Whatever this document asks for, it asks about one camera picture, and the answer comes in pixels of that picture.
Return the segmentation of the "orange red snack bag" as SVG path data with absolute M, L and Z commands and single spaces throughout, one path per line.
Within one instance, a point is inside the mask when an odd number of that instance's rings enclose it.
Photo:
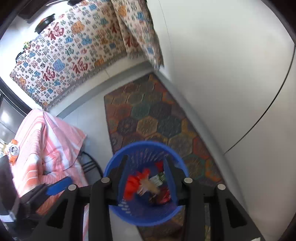
M 142 172 L 137 171 L 135 175 L 129 175 L 125 183 L 123 198 L 131 201 L 136 194 L 146 191 L 154 195 L 160 194 L 159 187 L 149 180 L 149 175 L 150 169 L 148 168 L 144 168 Z

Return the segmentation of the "green white milk carton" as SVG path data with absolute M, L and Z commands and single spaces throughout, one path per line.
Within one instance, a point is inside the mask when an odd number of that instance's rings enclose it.
M 166 183 L 166 176 L 164 172 L 161 172 L 152 176 L 149 180 L 151 181 L 151 183 L 159 187 Z

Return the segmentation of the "red snack wrapper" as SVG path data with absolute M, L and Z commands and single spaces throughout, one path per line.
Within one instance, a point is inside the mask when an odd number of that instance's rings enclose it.
M 163 161 L 158 161 L 155 163 L 155 166 L 158 170 L 158 173 L 164 172 L 164 163 Z M 159 194 L 150 194 L 149 196 L 149 202 L 152 205 L 164 205 L 167 204 L 171 201 L 171 195 L 170 195 L 170 190 L 168 188 L 167 182 L 162 185 L 157 187 L 159 190 Z

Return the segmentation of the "blue plastic trash basket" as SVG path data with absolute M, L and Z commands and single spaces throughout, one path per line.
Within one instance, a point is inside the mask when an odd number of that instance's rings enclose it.
M 127 161 L 118 185 L 118 205 L 111 205 L 110 210 L 122 220 L 136 226 L 160 225 L 174 217 L 181 210 L 176 204 L 175 195 L 166 204 L 153 204 L 149 201 L 149 193 L 143 196 L 136 194 L 131 201 L 125 200 L 123 193 L 129 175 L 148 168 L 151 171 L 150 176 L 156 176 L 159 173 L 156 163 L 163 162 L 166 158 L 171 159 L 175 167 L 188 176 L 189 172 L 182 158 L 165 144 L 153 141 L 134 142 L 113 155 L 104 171 L 105 177 L 120 165 L 124 156 L 127 156 Z

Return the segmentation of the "white lower kitchen cabinets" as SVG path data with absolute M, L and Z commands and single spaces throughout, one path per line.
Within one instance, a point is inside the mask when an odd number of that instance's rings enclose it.
M 163 74 L 210 130 L 249 215 L 279 240 L 295 215 L 295 45 L 262 1 L 149 1 Z

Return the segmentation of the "pink striped tablecloth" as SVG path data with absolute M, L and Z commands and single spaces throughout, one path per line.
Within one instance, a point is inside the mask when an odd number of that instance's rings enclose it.
M 23 119 L 15 140 L 20 152 L 11 165 L 19 197 L 42 184 L 69 176 L 78 187 L 88 185 L 78 160 L 86 134 L 58 117 L 33 109 Z

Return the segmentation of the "crushed silver drink can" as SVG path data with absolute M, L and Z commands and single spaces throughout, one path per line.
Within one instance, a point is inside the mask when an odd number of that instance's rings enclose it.
M 12 158 L 17 158 L 20 152 L 20 148 L 16 144 L 12 144 L 9 148 L 9 153 Z

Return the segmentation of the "grey multi-door refrigerator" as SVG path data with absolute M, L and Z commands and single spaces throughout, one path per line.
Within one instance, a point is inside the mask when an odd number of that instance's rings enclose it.
M 16 135 L 23 119 L 32 110 L 1 79 L 0 136 L 9 143 Z

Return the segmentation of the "hexagon patterned floor mat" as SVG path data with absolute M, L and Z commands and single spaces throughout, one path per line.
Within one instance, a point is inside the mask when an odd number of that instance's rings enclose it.
M 223 183 L 202 138 L 155 74 L 108 93 L 104 105 L 113 153 L 137 141 L 163 143 L 181 156 L 192 178 L 207 186 Z

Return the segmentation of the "condiment bottle tray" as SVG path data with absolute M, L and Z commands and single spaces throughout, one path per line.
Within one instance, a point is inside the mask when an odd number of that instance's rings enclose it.
M 16 58 L 15 58 L 15 61 L 16 63 L 18 62 L 18 58 L 23 54 L 25 53 L 27 50 L 29 50 L 31 48 L 31 44 L 32 44 L 32 41 L 29 41 L 29 42 L 25 42 L 24 46 L 23 46 L 23 50 L 17 54 Z

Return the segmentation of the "patterned fu-character cloth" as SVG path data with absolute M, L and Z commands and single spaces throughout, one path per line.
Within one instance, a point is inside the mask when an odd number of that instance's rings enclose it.
M 10 78 L 49 110 L 124 57 L 164 63 L 146 1 L 81 1 L 27 42 Z

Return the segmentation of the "black clay pot orange lid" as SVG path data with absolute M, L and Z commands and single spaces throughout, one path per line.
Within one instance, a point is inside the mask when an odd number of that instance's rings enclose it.
M 41 20 L 35 28 L 35 32 L 40 34 L 48 25 L 55 20 L 55 14 L 52 14 Z

